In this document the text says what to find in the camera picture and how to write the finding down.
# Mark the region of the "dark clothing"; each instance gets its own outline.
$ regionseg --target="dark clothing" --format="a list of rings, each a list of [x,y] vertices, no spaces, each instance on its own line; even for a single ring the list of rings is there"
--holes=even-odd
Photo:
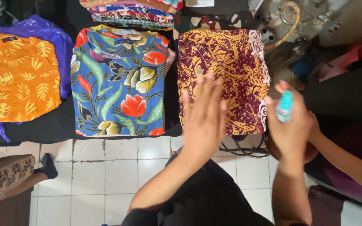
[[[255,213],[233,178],[213,160],[209,160],[181,186],[159,214],[141,209],[129,213],[122,226],[134,225],[270,226],[273,224]]]

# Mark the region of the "orange shirt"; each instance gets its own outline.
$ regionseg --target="orange shirt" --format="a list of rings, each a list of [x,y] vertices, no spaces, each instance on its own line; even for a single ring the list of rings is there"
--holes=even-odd
[[[31,121],[61,103],[54,44],[0,34],[0,122]]]

